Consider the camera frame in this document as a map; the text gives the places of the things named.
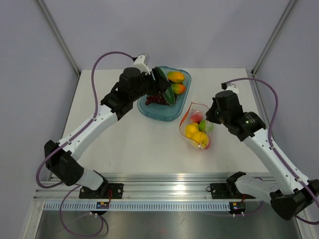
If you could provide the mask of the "green cucumber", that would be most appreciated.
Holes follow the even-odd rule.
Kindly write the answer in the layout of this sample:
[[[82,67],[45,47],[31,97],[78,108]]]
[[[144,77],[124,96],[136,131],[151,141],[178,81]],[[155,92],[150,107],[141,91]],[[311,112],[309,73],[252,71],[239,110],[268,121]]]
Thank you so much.
[[[162,77],[166,77],[167,78],[167,76],[165,75],[165,73],[163,72],[163,70],[160,67],[154,67],[152,69],[152,73],[153,73],[153,76],[154,76],[155,80],[156,80],[157,76],[162,76]],[[169,105],[174,105],[175,104],[175,95],[174,95],[171,87],[169,89],[167,89],[164,93],[162,93],[162,95],[164,96],[166,101],[169,103]]]

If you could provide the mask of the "green guava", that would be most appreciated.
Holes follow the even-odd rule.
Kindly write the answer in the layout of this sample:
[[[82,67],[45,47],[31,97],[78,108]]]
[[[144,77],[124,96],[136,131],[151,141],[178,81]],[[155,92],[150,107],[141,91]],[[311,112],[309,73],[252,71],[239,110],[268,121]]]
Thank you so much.
[[[203,119],[200,123],[199,123],[199,130],[201,132],[204,132],[206,134],[211,133],[214,130],[214,123],[209,122],[205,119]]]

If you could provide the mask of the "clear zip top bag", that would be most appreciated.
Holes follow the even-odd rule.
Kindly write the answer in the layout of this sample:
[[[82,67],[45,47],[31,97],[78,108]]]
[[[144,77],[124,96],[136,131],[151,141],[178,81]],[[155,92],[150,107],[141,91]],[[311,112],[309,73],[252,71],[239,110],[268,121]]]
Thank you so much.
[[[192,102],[179,124],[179,132],[187,144],[198,150],[211,146],[214,123],[206,119],[208,106]]]

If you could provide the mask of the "yellow lemon front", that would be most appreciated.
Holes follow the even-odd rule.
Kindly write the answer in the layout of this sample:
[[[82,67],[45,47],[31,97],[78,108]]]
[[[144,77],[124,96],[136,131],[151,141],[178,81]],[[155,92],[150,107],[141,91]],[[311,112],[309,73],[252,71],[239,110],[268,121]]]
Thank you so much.
[[[209,145],[209,137],[201,131],[194,133],[190,139],[192,145],[197,149],[205,149]]]

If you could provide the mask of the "yellow lemon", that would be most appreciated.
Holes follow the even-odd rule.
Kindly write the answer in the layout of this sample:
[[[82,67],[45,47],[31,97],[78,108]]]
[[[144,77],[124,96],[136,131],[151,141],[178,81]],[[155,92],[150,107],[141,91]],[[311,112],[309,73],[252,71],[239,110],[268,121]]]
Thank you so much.
[[[190,139],[192,145],[197,149],[205,149],[209,145],[209,137],[201,131],[194,133]]]
[[[191,123],[185,127],[185,136],[187,138],[191,138],[197,132],[199,132],[199,125],[197,123]]]

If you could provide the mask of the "red apple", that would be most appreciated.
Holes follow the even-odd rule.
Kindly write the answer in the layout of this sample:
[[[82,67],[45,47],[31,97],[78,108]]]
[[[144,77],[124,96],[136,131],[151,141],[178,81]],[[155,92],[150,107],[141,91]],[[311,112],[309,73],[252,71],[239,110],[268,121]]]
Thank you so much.
[[[205,147],[205,150],[209,149],[211,146],[211,142]]]

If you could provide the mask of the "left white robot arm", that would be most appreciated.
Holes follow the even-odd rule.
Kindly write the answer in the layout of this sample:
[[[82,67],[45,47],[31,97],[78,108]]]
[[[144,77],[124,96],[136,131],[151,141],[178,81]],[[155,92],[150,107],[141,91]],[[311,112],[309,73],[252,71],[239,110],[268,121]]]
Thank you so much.
[[[108,193],[108,180],[100,173],[82,167],[77,161],[86,148],[108,127],[133,108],[133,103],[144,95],[157,95],[170,88],[170,82],[160,67],[150,74],[135,67],[126,68],[88,118],[68,137],[44,146],[45,166],[66,186],[85,187],[96,198]]]

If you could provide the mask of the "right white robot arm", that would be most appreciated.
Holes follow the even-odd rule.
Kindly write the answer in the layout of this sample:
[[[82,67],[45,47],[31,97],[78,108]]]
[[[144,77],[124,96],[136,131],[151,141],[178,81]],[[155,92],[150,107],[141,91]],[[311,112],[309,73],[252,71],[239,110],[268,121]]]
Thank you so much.
[[[224,125],[255,153],[275,179],[271,184],[239,171],[226,180],[229,196],[243,194],[262,200],[286,221],[315,201],[319,195],[319,181],[310,180],[280,149],[275,148],[265,123],[256,113],[243,111],[235,92],[217,93],[206,118],[209,122]]]

